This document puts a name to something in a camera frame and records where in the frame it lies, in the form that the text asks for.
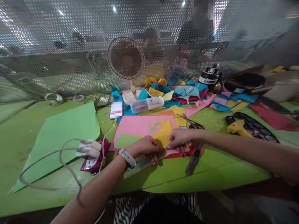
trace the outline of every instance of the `masking tape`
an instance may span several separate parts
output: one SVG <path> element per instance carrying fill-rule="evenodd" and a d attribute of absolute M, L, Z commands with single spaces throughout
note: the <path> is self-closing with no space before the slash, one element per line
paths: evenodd
<path fill-rule="evenodd" d="M 55 95 L 56 96 L 56 99 L 55 100 L 48 100 L 48 96 L 50 95 Z M 44 95 L 44 98 L 47 102 L 51 103 L 51 104 L 54 104 L 54 105 L 58 105 L 58 104 L 61 104 L 63 102 L 63 98 L 61 95 L 59 94 L 56 94 L 56 93 L 46 93 Z"/>
<path fill-rule="evenodd" d="M 83 96 L 83 95 L 78 95 L 78 96 L 74 96 L 73 97 L 73 101 L 75 101 L 75 102 L 81 102 L 81 101 L 83 101 L 83 100 L 85 100 L 85 96 Z"/>

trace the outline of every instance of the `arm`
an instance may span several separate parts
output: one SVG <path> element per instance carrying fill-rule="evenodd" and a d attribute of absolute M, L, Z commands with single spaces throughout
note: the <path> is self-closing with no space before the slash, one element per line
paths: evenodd
<path fill-rule="evenodd" d="M 237 135 L 211 133 L 201 129 L 174 129 L 166 149 L 181 150 L 182 145 L 199 141 L 232 154 L 273 173 L 299 182 L 299 149 Z"/>
<path fill-rule="evenodd" d="M 135 159 L 140 155 L 161 152 L 164 149 L 157 146 L 151 136 L 131 144 L 126 150 Z M 128 168 L 127 161 L 118 155 L 105 169 L 88 182 L 56 216 L 52 223 L 90 223 L 100 217 L 113 187 Z"/>

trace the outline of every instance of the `fan base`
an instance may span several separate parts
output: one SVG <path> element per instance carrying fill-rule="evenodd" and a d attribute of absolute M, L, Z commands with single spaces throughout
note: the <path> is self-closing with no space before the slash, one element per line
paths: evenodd
<path fill-rule="evenodd" d="M 136 92 L 133 93 L 131 89 L 124 91 L 122 98 L 124 99 L 125 104 L 130 105 L 132 102 L 138 100 L 138 96 L 142 91 L 142 88 L 135 88 Z"/>

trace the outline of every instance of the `black tray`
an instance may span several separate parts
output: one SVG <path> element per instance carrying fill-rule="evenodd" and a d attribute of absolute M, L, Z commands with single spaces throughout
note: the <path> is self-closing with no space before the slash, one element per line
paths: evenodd
<path fill-rule="evenodd" d="M 251 132 L 251 135 L 254 138 L 280 143 L 271 131 L 269 131 L 265 126 L 263 126 L 261 123 L 248 116 L 247 114 L 236 112 L 233 116 L 226 116 L 225 121 L 228 125 L 230 125 L 238 119 L 244 120 L 245 130 Z"/>

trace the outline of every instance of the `white watch strap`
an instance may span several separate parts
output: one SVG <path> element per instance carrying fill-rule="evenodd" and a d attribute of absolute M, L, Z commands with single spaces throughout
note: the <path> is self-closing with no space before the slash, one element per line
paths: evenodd
<path fill-rule="evenodd" d="M 136 166 L 135 159 L 127 152 L 125 149 L 121 149 L 118 154 L 120 154 L 129 163 L 130 167 L 133 169 Z"/>

